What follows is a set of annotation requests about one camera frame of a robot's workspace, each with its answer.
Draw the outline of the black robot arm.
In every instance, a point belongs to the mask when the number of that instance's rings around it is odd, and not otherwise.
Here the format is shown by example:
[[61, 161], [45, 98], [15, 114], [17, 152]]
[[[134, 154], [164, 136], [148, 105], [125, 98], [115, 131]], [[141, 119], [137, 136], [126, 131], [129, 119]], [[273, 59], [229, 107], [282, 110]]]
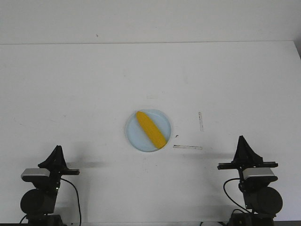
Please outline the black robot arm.
[[[238, 178], [224, 182], [225, 195], [238, 206], [222, 226], [273, 226], [274, 218], [283, 207], [280, 193], [269, 186], [278, 180], [272, 169], [278, 167], [274, 161], [264, 161], [247, 143], [244, 136], [239, 136], [237, 149], [230, 163], [219, 163], [218, 170], [237, 170]], [[245, 206], [238, 204], [226, 191], [226, 185], [238, 181], [238, 188], [243, 194]]]
[[62, 176], [77, 176], [79, 169], [67, 167], [63, 149], [57, 145], [50, 156], [39, 163], [36, 168], [26, 168], [21, 174], [24, 182], [32, 183], [34, 188], [26, 192], [20, 201], [20, 208], [25, 213], [28, 226], [64, 226], [60, 215], [54, 213], [61, 181], [69, 183], [75, 190], [79, 210], [79, 225], [82, 214], [79, 193], [76, 186]]

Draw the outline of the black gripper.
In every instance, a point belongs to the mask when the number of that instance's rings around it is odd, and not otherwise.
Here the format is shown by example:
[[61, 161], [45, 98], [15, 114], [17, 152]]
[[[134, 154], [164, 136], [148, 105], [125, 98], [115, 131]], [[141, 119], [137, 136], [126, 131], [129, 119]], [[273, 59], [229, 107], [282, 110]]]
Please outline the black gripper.
[[239, 136], [237, 149], [233, 158], [233, 161], [230, 163], [219, 163], [217, 166], [218, 170], [245, 170], [247, 168], [276, 168], [278, 163], [274, 161], [263, 162], [263, 158], [256, 154], [250, 145], [247, 143], [246, 139], [243, 136]]
[[[54, 160], [56, 160], [56, 152], [57, 152], [57, 164], [54, 164]], [[69, 169], [67, 167], [66, 161], [63, 155], [63, 149], [60, 145], [57, 145], [50, 156], [48, 156], [43, 162], [38, 164], [39, 168], [48, 169], [50, 172], [56, 172], [60, 175], [70, 175], [77, 176], [79, 175], [79, 169]]]

